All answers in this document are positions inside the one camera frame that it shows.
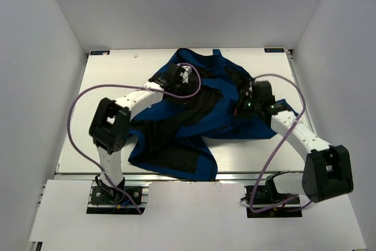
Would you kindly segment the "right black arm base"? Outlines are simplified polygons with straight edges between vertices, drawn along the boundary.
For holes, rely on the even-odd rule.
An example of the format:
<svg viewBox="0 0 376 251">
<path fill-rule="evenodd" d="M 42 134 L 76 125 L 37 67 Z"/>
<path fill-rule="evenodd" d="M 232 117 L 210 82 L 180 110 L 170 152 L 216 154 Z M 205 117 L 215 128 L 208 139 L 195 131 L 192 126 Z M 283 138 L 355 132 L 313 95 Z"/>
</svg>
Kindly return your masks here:
<svg viewBox="0 0 376 251">
<path fill-rule="evenodd" d="M 265 180 L 261 180 L 256 188 L 255 197 L 253 200 L 253 209 L 258 210 L 269 207 L 284 201 L 290 197 L 291 194 L 277 193 L 272 179 L 280 175 L 281 172 L 269 175 Z M 250 200 L 252 196 L 254 185 L 245 186 L 245 195 L 240 199 L 240 203 L 246 206 L 247 218 L 290 218 L 303 217 L 301 211 L 300 198 L 297 196 L 293 200 L 283 205 L 278 205 L 275 208 L 263 211 L 261 213 L 254 213 L 250 210 Z"/>
</svg>

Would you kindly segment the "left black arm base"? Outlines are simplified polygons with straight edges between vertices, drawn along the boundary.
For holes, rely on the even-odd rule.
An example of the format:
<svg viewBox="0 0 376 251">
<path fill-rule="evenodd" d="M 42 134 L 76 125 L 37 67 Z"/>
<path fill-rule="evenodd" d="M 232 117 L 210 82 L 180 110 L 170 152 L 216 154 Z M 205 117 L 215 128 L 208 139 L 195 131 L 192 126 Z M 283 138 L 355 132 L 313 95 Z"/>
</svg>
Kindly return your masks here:
<svg viewBox="0 0 376 251">
<path fill-rule="evenodd" d="M 89 215 L 141 215 L 146 208 L 148 187 L 120 183 L 129 195 L 111 186 L 102 187 L 99 175 L 95 177 L 89 193 L 86 213 Z"/>
</svg>

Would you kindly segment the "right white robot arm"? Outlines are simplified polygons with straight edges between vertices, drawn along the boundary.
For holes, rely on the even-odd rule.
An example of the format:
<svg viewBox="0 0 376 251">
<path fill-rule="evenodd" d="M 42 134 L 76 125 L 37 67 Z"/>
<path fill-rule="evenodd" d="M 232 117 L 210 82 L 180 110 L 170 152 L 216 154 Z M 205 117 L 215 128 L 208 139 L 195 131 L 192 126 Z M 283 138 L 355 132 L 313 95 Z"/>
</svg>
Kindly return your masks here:
<svg viewBox="0 0 376 251">
<path fill-rule="evenodd" d="M 289 106 L 276 101 L 270 82 L 252 81 L 249 98 L 241 109 L 247 117 L 279 134 L 281 141 L 287 142 L 304 161 L 301 173 L 277 172 L 269 176 L 260 196 L 280 204 L 293 195 L 304 195 L 318 203 L 354 190 L 348 149 L 330 144 L 300 123 Z"/>
</svg>

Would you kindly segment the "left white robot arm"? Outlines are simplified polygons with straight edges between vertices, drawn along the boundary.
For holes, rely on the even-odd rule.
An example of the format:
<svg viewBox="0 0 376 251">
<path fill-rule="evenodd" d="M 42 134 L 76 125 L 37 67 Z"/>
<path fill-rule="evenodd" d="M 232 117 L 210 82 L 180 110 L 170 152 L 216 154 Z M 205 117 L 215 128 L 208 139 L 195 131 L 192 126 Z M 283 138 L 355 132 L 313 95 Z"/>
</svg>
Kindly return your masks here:
<svg viewBox="0 0 376 251">
<path fill-rule="evenodd" d="M 133 92 L 114 100 L 103 98 L 99 102 L 89 135 L 99 154 L 100 175 L 96 183 L 110 203 L 119 203 L 124 197 L 121 150 L 127 142 L 131 120 L 161 102 L 164 96 L 193 97 L 201 84 L 199 72 L 193 65 L 171 64 L 167 72 L 154 74 L 144 85 L 129 86 Z"/>
</svg>

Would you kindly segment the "blue jacket with black lining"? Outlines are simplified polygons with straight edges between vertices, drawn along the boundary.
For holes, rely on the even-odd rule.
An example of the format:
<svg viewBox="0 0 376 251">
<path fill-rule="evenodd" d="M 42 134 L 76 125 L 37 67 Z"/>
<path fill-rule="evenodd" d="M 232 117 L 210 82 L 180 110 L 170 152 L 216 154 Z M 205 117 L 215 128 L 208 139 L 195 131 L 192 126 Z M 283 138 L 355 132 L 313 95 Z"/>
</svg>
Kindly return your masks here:
<svg viewBox="0 0 376 251">
<path fill-rule="evenodd" d="M 190 75 L 188 91 L 201 83 L 199 93 L 187 100 L 164 99 L 135 116 L 129 133 L 138 141 L 128 161 L 178 179 L 215 180 L 217 163 L 203 138 L 257 140 L 276 133 L 259 117 L 243 113 L 241 104 L 252 77 L 218 49 L 204 56 L 180 48 L 159 72 L 178 63 L 192 64 L 199 71 L 199 76 Z"/>
</svg>

